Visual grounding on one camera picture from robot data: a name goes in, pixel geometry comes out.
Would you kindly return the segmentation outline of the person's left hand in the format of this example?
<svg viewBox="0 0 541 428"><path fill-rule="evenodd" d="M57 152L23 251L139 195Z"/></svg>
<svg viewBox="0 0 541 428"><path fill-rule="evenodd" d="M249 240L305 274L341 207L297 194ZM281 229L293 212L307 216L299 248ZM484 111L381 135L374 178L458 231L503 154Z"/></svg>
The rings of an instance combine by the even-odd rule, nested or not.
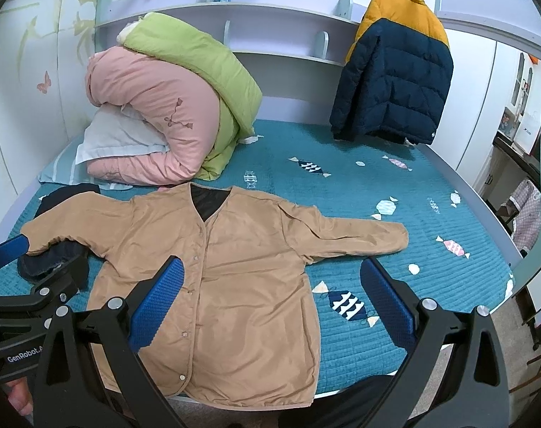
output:
<svg viewBox="0 0 541 428"><path fill-rule="evenodd" d="M33 397L26 378L8 382L6 383L6 387L9 391L7 393L7 399L17 413L21 414L21 416L29 416L33 413Z"/></svg>

